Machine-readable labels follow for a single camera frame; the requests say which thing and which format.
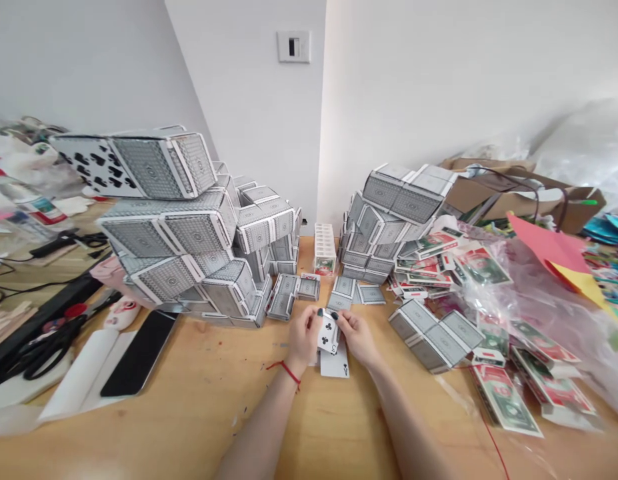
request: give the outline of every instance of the green object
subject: green object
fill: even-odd
[[[597,205],[597,200],[570,200],[574,205]]]

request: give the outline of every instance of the plastic bottle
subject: plastic bottle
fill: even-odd
[[[36,189],[0,170],[0,193],[20,210],[54,231],[73,228],[73,222]]]
[[[32,243],[48,243],[57,237],[57,233],[49,230],[31,216],[18,210],[15,206],[0,207],[0,224],[8,230],[20,232],[26,240]]]

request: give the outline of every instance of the smartphone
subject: smartphone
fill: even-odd
[[[177,320],[177,313],[152,311],[100,390],[102,397],[137,395],[155,366]]]

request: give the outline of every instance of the wrist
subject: wrist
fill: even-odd
[[[382,375],[384,372],[386,372],[386,370],[388,368],[386,362],[382,358],[377,358],[377,359],[374,359],[374,360],[368,362],[365,365],[365,367],[367,368],[367,370],[369,371],[371,376],[373,376],[373,375]]]
[[[289,370],[291,370],[298,380],[302,378],[302,375],[304,375],[304,372],[307,369],[307,362],[304,362],[293,355],[289,355],[285,358],[284,364],[289,368]]]

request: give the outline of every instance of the scissors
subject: scissors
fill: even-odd
[[[105,290],[104,294],[88,306],[82,314],[66,321],[52,334],[43,335],[38,341],[22,347],[13,360],[5,366],[2,381],[20,373],[23,373],[25,380],[35,380],[50,372],[67,354],[74,340],[80,335],[82,326],[95,314],[117,302],[121,296],[120,292],[113,289]],[[74,307],[75,305],[69,307],[67,312],[69,310],[75,311]]]

